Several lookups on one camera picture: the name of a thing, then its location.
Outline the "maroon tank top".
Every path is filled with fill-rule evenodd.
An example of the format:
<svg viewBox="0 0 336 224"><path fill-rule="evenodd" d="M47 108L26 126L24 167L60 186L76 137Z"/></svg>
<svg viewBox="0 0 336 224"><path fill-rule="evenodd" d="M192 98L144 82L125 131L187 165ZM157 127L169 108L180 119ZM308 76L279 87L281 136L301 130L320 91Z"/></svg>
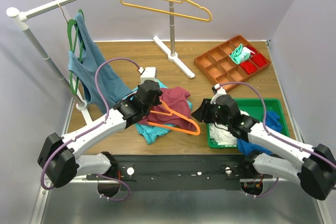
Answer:
<svg viewBox="0 0 336 224"><path fill-rule="evenodd" d="M162 127L190 135L199 135L200 127L191 118L186 102L190 93L181 87L161 88L160 105L153 106L150 114L139 124Z"/></svg>

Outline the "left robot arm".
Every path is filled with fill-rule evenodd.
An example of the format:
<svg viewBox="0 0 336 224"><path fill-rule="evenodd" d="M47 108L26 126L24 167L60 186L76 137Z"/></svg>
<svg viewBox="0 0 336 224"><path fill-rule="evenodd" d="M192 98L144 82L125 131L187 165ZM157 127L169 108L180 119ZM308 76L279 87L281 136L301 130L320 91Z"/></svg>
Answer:
<svg viewBox="0 0 336 224"><path fill-rule="evenodd" d="M150 113L154 105L160 104L162 91L158 82L145 80L131 98L119 101L105 115L92 123L65 135L53 133L45 139L37 163L51 188L60 188L76 176L99 173L104 179L116 175L116 166L110 154L85 156L90 147L106 137L138 123Z"/></svg>

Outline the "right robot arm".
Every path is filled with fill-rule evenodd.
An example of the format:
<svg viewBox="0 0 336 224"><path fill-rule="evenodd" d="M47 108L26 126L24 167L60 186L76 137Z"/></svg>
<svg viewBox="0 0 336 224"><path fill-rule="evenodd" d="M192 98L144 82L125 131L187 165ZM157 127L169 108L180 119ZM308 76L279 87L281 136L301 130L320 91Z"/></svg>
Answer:
<svg viewBox="0 0 336 224"><path fill-rule="evenodd" d="M335 187L335 158L331 150L319 144L314 147L284 136L261 121L242 114L230 95L204 99L192 113L199 122L222 125L236 138L262 146L277 157L253 152L241 165L249 178L257 174L273 175L297 183L311 197L325 200Z"/></svg>

